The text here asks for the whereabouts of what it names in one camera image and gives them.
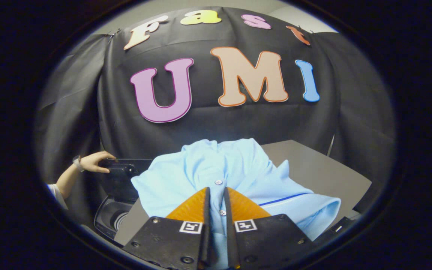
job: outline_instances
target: black fabric backdrop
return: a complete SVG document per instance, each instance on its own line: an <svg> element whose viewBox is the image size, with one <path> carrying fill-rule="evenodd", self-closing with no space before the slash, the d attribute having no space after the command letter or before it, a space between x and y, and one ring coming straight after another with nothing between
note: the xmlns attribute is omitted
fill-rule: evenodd
<svg viewBox="0 0 432 270"><path fill-rule="evenodd" d="M182 25L190 11L217 11L217 24ZM149 39L123 50L131 29L158 16L129 25L113 36L94 34L62 59L43 90L34 126L34 148L40 173L47 183L58 176L77 154L103 148L118 158L153 159L180 151L185 144L209 139L228 141L254 138L259 144L295 140L327 154L331 140L333 159L372 181L355 207L365 211L387 181L396 153L396 126L390 91L365 56L338 33L309 33L299 29L310 46L286 28L287 22L268 15L228 7L201 7L165 13ZM263 17L265 30L246 25L242 14ZM289 99L271 103L247 101L222 107L221 66L212 48L238 48L256 65L261 51L281 56L281 70ZM152 123L142 118L130 78L146 68L156 68L154 94L160 106L174 100L173 79L164 65L178 58L193 58L189 68L192 105L182 118ZM313 66L318 102L307 102L305 86L295 60ZM104 196L94 181L78 181L68 202L77 209L79 222L92 225Z"/></svg>

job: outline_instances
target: wrist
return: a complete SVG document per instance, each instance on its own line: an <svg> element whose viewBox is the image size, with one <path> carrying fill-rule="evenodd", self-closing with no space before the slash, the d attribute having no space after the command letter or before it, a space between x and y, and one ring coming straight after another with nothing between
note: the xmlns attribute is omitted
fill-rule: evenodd
<svg viewBox="0 0 432 270"><path fill-rule="evenodd" d="M83 172L84 168L81 165L81 155L77 155L76 157L74 157L72 159L72 163L74 164L74 166L77 167L78 171Z"/></svg>

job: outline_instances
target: white sleeve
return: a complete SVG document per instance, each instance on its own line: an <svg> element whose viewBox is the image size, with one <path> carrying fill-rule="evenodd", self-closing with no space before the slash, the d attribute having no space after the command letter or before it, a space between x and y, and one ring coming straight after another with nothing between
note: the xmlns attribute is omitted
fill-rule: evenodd
<svg viewBox="0 0 432 270"><path fill-rule="evenodd" d="M58 188L58 186L55 183L53 183L53 184L49 184L48 188L50 192L53 194L53 196L56 198L58 203L60 203L64 209L68 210L68 207L65 203L65 199L63 199L63 196L61 195L61 191Z"/></svg>

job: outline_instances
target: light blue shirt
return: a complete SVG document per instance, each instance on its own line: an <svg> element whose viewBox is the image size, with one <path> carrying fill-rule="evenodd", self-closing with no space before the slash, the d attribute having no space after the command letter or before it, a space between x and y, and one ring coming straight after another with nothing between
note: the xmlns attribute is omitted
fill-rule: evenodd
<svg viewBox="0 0 432 270"><path fill-rule="evenodd" d="M217 143L200 140L181 152L156 157L149 169L131 179L142 207L166 217L197 191L211 191L211 232L218 261L211 269L228 268L224 188L233 188L271 215L286 214L306 234L317 238L334 220L341 200L313 193L289 178L289 164L269 160L254 139Z"/></svg>

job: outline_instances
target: peach letter m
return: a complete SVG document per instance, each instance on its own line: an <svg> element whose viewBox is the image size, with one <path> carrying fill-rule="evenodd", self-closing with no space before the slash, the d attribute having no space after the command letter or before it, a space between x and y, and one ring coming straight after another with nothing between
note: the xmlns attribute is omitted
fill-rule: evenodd
<svg viewBox="0 0 432 270"><path fill-rule="evenodd" d="M258 101L266 82L263 97L269 102L283 102L288 99L284 89L283 76L279 62L281 56L271 51L262 51L254 67L237 48L217 47L211 54L219 58L223 76L223 95L218 103L224 107L238 106L246 102L246 96L240 92L241 81L250 97Z"/></svg>

